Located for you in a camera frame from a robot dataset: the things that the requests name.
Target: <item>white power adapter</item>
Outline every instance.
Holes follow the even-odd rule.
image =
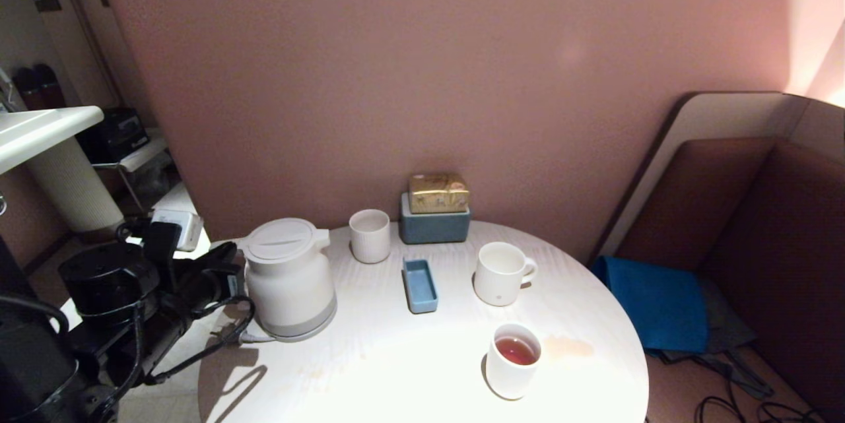
[[[194,251],[199,243],[199,232],[203,229],[203,219],[195,213],[181,210],[153,210],[153,222],[165,222],[165,224],[177,224],[182,227],[179,233],[179,242],[176,245],[178,251]]]

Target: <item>small blue dish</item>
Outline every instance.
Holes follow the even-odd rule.
[[[408,309],[414,314],[437,311],[437,288],[426,260],[403,260]]]

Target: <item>bathroom sink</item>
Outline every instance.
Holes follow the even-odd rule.
[[[0,114],[0,174],[102,120],[96,106]]]

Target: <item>blue towel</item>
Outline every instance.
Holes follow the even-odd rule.
[[[598,258],[592,272],[628,313],[643,348],[706,350],[707,314],[693,273],[613,257]]]

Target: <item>tea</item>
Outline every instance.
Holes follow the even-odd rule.
[[[505,336],[496,339],[496,348],[498,353],[505,359],[520,365],[530,366],[537,361],[538,357],[531,346],[526,344],[522,339]]]

